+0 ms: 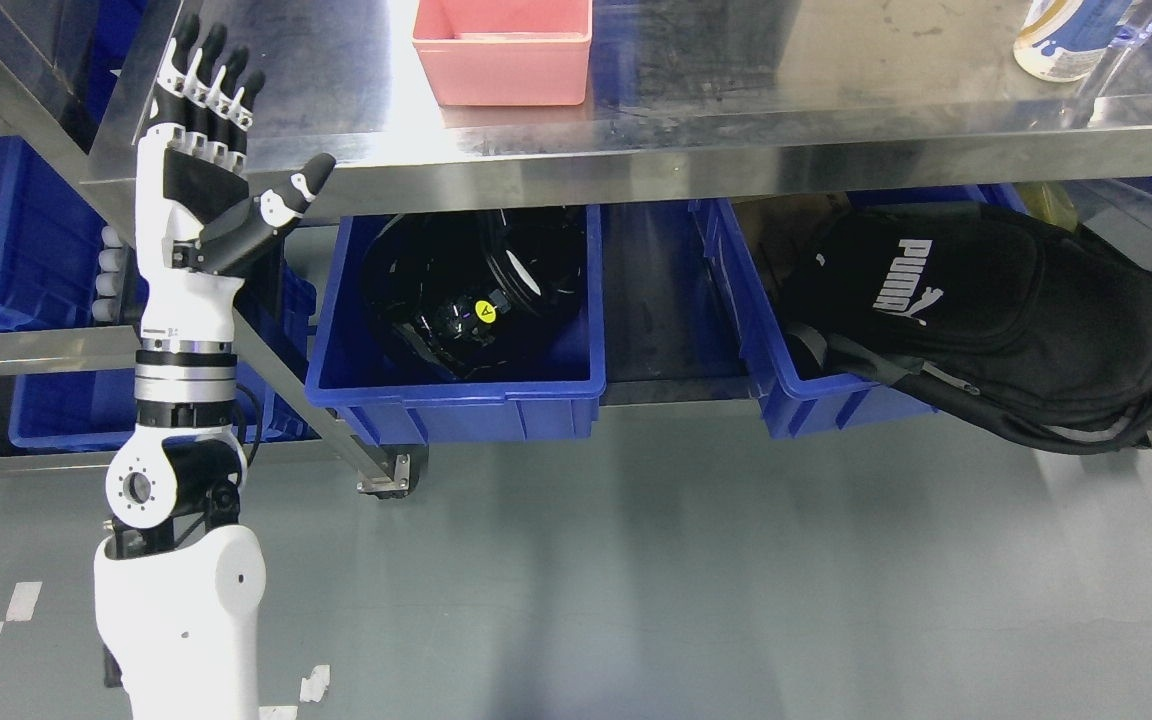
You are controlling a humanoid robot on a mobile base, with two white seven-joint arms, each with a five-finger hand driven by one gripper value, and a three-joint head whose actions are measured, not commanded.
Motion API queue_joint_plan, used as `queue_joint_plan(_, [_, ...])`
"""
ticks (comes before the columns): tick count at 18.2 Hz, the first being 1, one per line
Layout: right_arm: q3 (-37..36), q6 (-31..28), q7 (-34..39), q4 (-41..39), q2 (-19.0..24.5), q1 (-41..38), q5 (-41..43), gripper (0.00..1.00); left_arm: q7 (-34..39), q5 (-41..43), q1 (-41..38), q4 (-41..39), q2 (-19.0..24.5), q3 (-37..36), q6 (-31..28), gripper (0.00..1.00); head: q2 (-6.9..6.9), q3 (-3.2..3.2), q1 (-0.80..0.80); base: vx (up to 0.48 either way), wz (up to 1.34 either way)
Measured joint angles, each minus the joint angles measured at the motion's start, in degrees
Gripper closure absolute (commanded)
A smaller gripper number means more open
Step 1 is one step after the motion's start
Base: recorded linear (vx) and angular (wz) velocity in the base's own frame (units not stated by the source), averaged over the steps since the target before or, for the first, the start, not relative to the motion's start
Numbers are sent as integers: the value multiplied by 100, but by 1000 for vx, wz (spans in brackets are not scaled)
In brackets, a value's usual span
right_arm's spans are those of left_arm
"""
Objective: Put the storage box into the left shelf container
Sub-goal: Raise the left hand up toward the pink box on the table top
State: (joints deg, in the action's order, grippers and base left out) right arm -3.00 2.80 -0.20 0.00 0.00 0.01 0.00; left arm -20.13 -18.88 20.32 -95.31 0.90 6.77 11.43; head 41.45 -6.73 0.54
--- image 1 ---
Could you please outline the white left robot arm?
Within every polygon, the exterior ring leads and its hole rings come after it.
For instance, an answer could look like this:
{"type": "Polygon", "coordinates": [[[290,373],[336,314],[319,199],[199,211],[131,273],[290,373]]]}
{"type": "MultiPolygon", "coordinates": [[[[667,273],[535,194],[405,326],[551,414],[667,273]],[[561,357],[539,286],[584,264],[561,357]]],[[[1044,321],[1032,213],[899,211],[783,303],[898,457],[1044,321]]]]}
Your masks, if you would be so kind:
{"type": "Polygon", "coordinates": [[[223,341],[143,340],[136,424],[103,483],[96,623],[136,719],[259,717],[259,539],[241,523],[250,457],[223,341]]]}

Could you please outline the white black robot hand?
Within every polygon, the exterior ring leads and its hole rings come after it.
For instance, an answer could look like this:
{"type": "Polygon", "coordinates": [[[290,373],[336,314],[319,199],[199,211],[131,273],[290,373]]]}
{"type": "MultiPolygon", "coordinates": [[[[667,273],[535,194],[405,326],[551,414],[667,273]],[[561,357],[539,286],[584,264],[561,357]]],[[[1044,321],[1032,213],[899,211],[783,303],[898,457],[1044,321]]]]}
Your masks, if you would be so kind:
{"type": "Polygon", "coordinates": [[[234,340],[247,270],[306,215],[338,165],[328,152],[262,192],[244,177],[265,85],[227,26],[187,15],[157,65],[136,141],[134,247],[147,282],[147,350],[209,353],[234,340]]]}

